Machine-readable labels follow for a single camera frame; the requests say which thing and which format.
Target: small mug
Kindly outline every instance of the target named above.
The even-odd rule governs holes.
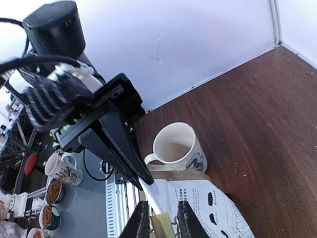
[[[45,164],[45,174],[74,186],[78,186],[84,177],[83,171],[77,168],[76,157],[67,152],[62,156],[53,153]]]
[[[150,171],[206,172],[208,162],[194,129],[183,122],[164,127],[155,137],[153,153],[144,159]],[[160,161],[164,165],[151,165]]]

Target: brown wooden surface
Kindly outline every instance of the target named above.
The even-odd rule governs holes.
[[[190,91],[136,123],[143,157],[176,121],[194,128],[207,175],[255,237],[317,238],[316,70],[278,47]]]

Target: bowl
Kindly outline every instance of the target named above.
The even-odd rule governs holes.
[[[49,202],[48,201],[48,191],[50,190],[51,186],[52,186],[52,183],[53,181],[58,181],[60,182],[60,188],[59,188],[59,193],[58,193],[58,196],[57,196],[57,199],[54,201],[54,202]],[[56,179],[52,179],[52,181],[50,182],[49,186],[47,187],[46,189],[46,195],[45,195],[45,198],[46,198],[46,201],[48,202],[48,204],[52,205],[52,204],[55,204],[55,203],[59,203],[63,200],[64,196],[65,196],[65,192],[66,192],[66,186],[65,184],[63,184],[62,181],[59,181],[59,180],[56,180]]]
[[[51,217],[48,217],[48,219],[49,218],[51,219],[51,222],[47,227],[44,226],[44,210],[46,207],[50,207],[52,210]],[[60,211],[52,205],[48,205],[48,204],[44,205],[40,211],[39,223],[42,229],[47,229],[49,231],[53,231],[57,229],[57,227],[60,224]]]
[[[34,238],[34,236],[35,236],[37,231],[40,231],[41,238],[52,238],[49,234],[47,234],[46,232],[44,232],[44,231],[42,231],[41,229],[38,229],[38,228],[32,228],[29,231],[27,238]]]

